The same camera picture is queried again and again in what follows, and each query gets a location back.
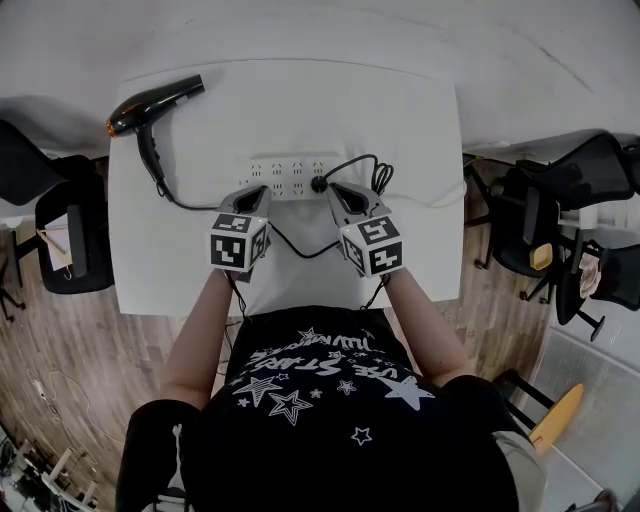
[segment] wooden floor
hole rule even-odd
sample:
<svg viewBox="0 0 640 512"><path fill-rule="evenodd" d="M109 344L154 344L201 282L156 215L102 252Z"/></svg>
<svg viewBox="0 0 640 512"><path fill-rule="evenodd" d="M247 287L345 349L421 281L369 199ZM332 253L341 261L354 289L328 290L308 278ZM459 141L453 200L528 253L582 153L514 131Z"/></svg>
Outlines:
<svg viewBox="0 0 640 512"><path fill-rule="evenodd" d="M506 170L485 162L477 168L488 181ZM483 208L470 185L467 216L475 217ZM18 230L19 239L33 232L33 224L25 223ZM495 262L488 271L473 266L474 258L484 256L488 235L487 226L465 233L460 298L439 307L475 358L479 375L491 379L515 367L528 376L540 349L548 306L519 300L518 292L530 286L529 280ZM0 239L6 242L7 233ZM24 287L12 291L27 310L16 311L13 324L0 317L0 422L18 443L28 438L51 460L71 446L76 451L73 465L86 452L71 479L85 488L95 479L99 507L113 510L127 421L153 397L181 320L122 315L114 288L53 295L42 286L35 252L21 267ZM51 373L58 371L76 382ZM44 384L62 423L38 396L35 378Z"/></svg>

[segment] white table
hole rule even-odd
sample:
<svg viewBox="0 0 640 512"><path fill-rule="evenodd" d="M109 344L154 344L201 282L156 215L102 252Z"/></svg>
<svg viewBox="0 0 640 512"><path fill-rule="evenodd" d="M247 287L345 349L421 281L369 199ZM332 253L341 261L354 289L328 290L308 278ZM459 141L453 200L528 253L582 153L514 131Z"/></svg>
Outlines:
<svg viewBox="0 0 640 512"><path fill-rule="evenodd" d="M181 201L217 205L238 188L238 173L256 155L331 154L347 160L375 153L396 168L383 199L405 237L406 265L433 300L458 296L463 178L452 86L353 64L241 61L130 80L122 83L118 102L195 73L206 92L174 109L154 130L167 179ZM368 162L335 178L368 183L370 168ZM448 206L427 208L398 195ZM135 136L112 142L109 226L123 313L188 314L211 271L205 258L210 219L210 212L184 211L158 197ZM270 219L307 253L336 239L324 200L272 203ZM358 278L335 249L304 260L275 233L271 241L251 283L239 284L249 313L310 304L355 309L379 282ZM381 292L373 307L388 305ZM230 314L239 314L235 300Z"/></svg>

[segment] cable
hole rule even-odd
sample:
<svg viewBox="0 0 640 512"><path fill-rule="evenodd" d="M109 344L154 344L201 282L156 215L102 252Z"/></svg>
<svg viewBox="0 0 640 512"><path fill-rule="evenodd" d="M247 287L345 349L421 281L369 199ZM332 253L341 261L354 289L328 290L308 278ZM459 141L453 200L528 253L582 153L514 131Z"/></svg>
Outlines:
<svg viewBox="0 0 640 512"><path fill-rule="evenodd" d="M227 359L226 361L220 361L218 363L218 366L221 365L221 364L228 363L231 360L231 352L233 352L233 346L235 345L235 343L231 343L231 337L229 336L229 331L228 331L229 327L233 327L234 325L238 325L238 324L241 324L241 323L242 322L234 322L232 324L227 324L227 325L224 326L224 337L225 337L225 340L227 341L227 345L229 346L229 359ZM222 377L227 375L226 372L222 373L222 372L218 371L218 369L216 369L216 373L218 375L222 376Z"/></svg>
<svg viewBox="0 0 640 512"><path fill-rule="evenodd" d="M314 192L322 193L327 190L329 186L327 180L330 176L337 173L339 170L344 169L345 167L349 167L350 165L355 164L356 162L360 162L361 160L366 160L367 158L371 158L373 160L373 174L371 175L371 190L373 190L376 194L381 196L384 194L387 185L393 178L393 165L378 163L378 157L371 153L366 155L360 155L356 158L352 158L348 162L340 164L338 167L334 167L324 176L316 176L311 180L311 188Z"/></svg>
<svg viewBox="0 0 640 512"><path fill-rule="evenodd" d="M371 307L371 304L373 304L373 301L376 300L376 297L378 296L378 293L380 292L382 287L387 286L387 283L389 282L390 279L391 279L391 274L385 274L382 276L382 278L380 279L380 284L376 288L376 291L373 292L373 296L369 299L369 302L367 302L364 306L360 307L360 311L366 311Z"/></svg>
<svg viewBox="0 0 640 512"><path fill-rule="evenodd" d="M238 290L238 287L236 286L236 283L232 279L231 275L229 274L229 271L224 270L223 272L225 277L227 278L227 281L229 281L229 286L231 286L231 289L235 292L236 296L238 297L238 307L240 308L240 313L242 313L242 319L246 322L251 323L251 317L248 315L245 315L245 311L247 309L247 303L244 301L244 298L242 297L240 290Z"/></svg>
<svg viewBox="0 0 640 512"><path fill-rule="evenodd" d="M317 258L318 256L320 256L321 254L324 254L325 252L327 252L329 249L333 248L333 247L337 247L338 245L340 245L340 241L336 240L335 242L327 245L324 249L320 249L318 252L314 252L313 254L304 254L302 252L300 252L295 245L293 245L291 243L291 241L284 236L284 234L282 233L282 231L280 231L277 227L275 227L273 225L272 222L269 222L269 224L271 225L271 228L280 236L280 238L282 238L282 240L284 240L284 242L291 247L291 250L293 252L295 252L298 256L300 256L301 258L304 258L305 260L310 260L313 258Z"/></svg>
<svg viewBox="0 0 640 512"><path fill-rule="evenodd" d="M69 375L67 375L64 372L61 372L60 370L53 370L51 372L49 372L49 386L53 392L53 396L51 397L51 400L49 400L49 398L45 395L42 396L42 399L44 400L45 404L47 405L47 408L49 409L49 412L52 414L53 416L53 422L56 423L57 425L60 425L60 427L62 428L62 432L64 433L67 442L69 443L69 446L71 446L75 451L77 452L81 452L83 453L83 455L81 456L81 458L83 457L87 457L89 460L89 463L93 466L98 466L99 463L96 460L96 458L91 454L91 452L87 449L87 447L82 444L81 442L72 439L71 434L69 433L69 430L67 429L67 425L65 424L64 420L62 419L62 416L60 415L60 412L58 411L58 409L55 407L55 405L53 405L51 402L52 401L57 401L58 400L58 391L55 387L55 385L53 384L53 376L59 374L62 377L72 381L80 390L80 392L82 393L82 395L84 396L85 400L87 401L87 408L86 408L86 415L87 415L87 419L89 420L89 423L91 423L91 425L98 431L100 432L102 435L104 435L105 437L111 439L113 442L123 445L124 446L124 442L120 441L119 439L116 439L114 437L112 437L108 432L106 432L104 429L102 429L102 427L100 427L91 417L91 401L89 400L89 397L87 395L87 393L84 391L84 389L82 388L82 386L80 385L80 383L74 379L73 377L70 377ZM27 376L29 377L29 379L32 382L41 382L40 379L30 370L27 368Z"/></svg>
<svg viewBox="0 0 640 512"><path fill-rule="evenodd" d="M467 168L469 165L471 165L474 162L477 162L478 160L482 160L480 157L472 159L472 160L468 160L467 162L465 162L465 164L462 166L463 169ZM462 193L457 196L455 199L453 199L452 201L448 201L444 204L438 204L440 203L440 201L442 201L443 199L446 199L449 195L451 195L451 193L460 188L462 186ZM411 197L411 196L406 196L404 194L387 194L385 197L387 198L391 198L391 199L407 199L408 201L413 201L414 203L418 203L421 206L424 206L425 208L431 208L434 210L440 209L440 208L447 208L448 206L452 206L460 201L462 201L464 199L464 197L467 195L467 182L463 179L462 181L458 181L456 183L454 183L451 187L445 189L438 197L436 197L435 199L431 199L429 201L420 201L419 199L416 199L415 197Z"/></svg>
<svg viewBox="0 0 640 512"><path fill-rule="evenodd" d="M73 470L76 469L78 467L78 464L80 464L80 461L82 459L84 459L87 456L87 452L82 452L80 454L80 457L78 457L78 459L76 460L76 462L73 464L73 466L71 466L71 469L69 470L65 470L65 473L69 476L71 476L71 473L73 473ZM66 491L68 489L68 487L71 485L71 479L69 479L69 482L67 483L67 486L63 489L64 491Z"/></svg>
<svg viewBox="0 0 640 512"><path fill-rule="evenodd" d="M169 185L167 185L166 181L156 182L156 190L158 191L158 195L160 197L166 197L167 201L175 204L178 208L182 208L183 210L189 210L192 212L210 212L218 209L217 206L192 206L189 204L184 204L175 198L171 190L169 190Z"/></svg>

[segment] power strip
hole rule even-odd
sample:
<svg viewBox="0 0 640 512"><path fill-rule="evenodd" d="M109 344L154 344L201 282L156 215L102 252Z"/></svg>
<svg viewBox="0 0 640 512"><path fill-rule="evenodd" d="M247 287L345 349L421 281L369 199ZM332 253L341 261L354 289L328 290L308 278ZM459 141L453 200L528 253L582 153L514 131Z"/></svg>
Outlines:
<svg viewBox="0 0 640 512"><path fill-rule="evenodd" d="M247 161L240 172L238 186L267 185L275 201L321 199L311 190L311 180L323 176L345 161L340 156L255 157ZM340 171L340 181L360 183L358 166Z"/></svg>

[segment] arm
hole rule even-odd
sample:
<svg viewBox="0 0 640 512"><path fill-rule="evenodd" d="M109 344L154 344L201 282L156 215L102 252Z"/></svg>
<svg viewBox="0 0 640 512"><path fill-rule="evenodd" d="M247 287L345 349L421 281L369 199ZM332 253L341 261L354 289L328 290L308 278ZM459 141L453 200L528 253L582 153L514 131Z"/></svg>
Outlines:
<svg viewBox="0 0 640 512"><path fill-rule="evenodd" d="M444 386L460 375L475 375L455 331L431 303L411 273L390 275L387 295L422 374Z"/></svg>
<svg viewBox="0 0 640 512"><path fill-rule="evenodd" d="M159 398L179 400L198 409L209 402L231 294L225 275L214 270L171 349Z"/></svg>

